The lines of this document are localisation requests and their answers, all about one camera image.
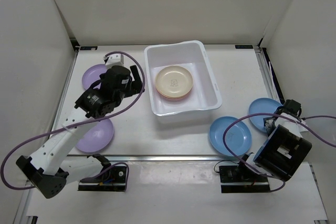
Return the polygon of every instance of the stack of plates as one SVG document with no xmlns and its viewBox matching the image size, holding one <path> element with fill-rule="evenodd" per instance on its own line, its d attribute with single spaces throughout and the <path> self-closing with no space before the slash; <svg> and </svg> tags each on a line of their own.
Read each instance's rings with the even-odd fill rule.
<svg viewBox="0 0 336 224">
<path fill-rule="evenodd" d="M 179 100 L 190 93 L 193 87 L 193 77 L 185 68 L 169 66 L 156 75 L 155 86 L 165 98 Z"/>
</svg>

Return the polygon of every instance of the white tray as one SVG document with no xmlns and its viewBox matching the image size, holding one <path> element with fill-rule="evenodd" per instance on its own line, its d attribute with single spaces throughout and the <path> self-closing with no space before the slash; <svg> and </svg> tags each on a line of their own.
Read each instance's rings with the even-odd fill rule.
<svg viewBox="0 0 336 224">
<path fill-rule="evenodd" d="M 200 41 L 149 46 L 144 53 L 151 107 L 155 115 L 185 113 L 192 117 L 190 112 L 214 110 L 222 105 L 215 76 L 204 45 Z M 178 101 L 163 98 L 154 84 L 156 75 L 163 68 L 171 65 L 186 68 L 192 74 L 194 81 L 190 94 Z"/>
</svg>

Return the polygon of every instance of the white backdrop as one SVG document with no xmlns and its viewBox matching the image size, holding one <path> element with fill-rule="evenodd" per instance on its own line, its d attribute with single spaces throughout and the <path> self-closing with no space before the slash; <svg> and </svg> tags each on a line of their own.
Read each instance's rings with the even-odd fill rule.
<svg viewBox="0 0 336 224">
<path fill-rule="evenodd" d="M 303 116 L 336 115 L 336 0 L 293 0 L 269 45 L 269 56 L 285 98 L 302 103 Z M 336 144 L 335 120 L 307 123 Z M 336 223 L 336 149 L 310 136 L 308 160 L 331 223 Z"/>
<path fill-rule="evenodd" d="M 53 0 L 0 0 L 0 161 L 17 144 L 49 130 L 74 52 Z M 9 182 L 24 186 L 16 167 L 18 150 L 8 161 Z M 22 191 L 0 183 L 1 223 L 13 223 Z"/>
<path fill-rule="evenodd" d="M 81 45 L 264 45 L 291 0 L 55 0 Z"/>
</svg>

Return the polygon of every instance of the plate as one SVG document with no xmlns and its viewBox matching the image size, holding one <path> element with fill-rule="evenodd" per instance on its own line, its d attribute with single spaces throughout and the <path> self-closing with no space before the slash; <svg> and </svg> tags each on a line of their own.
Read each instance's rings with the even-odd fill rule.
<svg viewBox="0 0 336 224">
<path fill-rule="evenodd" d="M 274 113 L 279 106 L 282 106 L 280 102 L 270 98 L 259 98 L 253 101 L 248 108 L 248 114 L 255 113 Z M 264 127 L 264 118 L 268 118 L 267 115 L 258 115 L 250 118 L 251 123 L 260 131 L 267 133 Z"/>
<path fill-rule="evenodd" d="M 114 127 L 111 120 L 100 121 L 79 140 L 76 148 L 85 153 L 96 153 L 106 147 L 112 140 Z"/>
<path fill-rule="evenodd" d="M 233 156 L 223 143 L 224 131 L 236 121 L 237 118 L 224 116 L 216 119 L 209 129 L 209 139 L 212 146 L 226 156 Z M 236 155 L 245 154 L 252 145 L 251 132 L 245 123 L 239 122 L 232 126 L 226 134 L 226 144 Z"/>
<path fill-rule="evenodd" d="M 106 71 L 107 69 L 105 64 L 94 65 L 86 70 L 82 76 L 83 88 L 87 90 L 91 86 L 91 84 L 93 84 L 95 81 L 98 81 L 100 79 L 99 76 Z"/>
<path fill-rule="evenodd" d="M 166 98 L 180 99 L 186 96 L 193 87 L 191 73 L 180 66 L 169 66 L 162 69 L 155 77 L 158 92 Z"/>
</svg>

